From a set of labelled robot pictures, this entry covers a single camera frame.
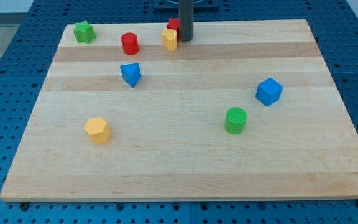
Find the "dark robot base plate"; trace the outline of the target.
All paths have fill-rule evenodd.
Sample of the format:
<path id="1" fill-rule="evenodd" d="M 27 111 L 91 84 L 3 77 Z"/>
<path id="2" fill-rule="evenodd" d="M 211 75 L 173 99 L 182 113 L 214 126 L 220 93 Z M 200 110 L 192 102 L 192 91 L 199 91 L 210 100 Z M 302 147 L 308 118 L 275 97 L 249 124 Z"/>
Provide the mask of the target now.
<path id="1" fill-rule="evenodd" d="M 150 5 L 153 12 L 173 12 L 178 11 L 179 3 L 179 0 L 152 0 Z M 193 0 L 193 9 L 195 11 L 217 11 L 219 9 L 219 0 Z"/>

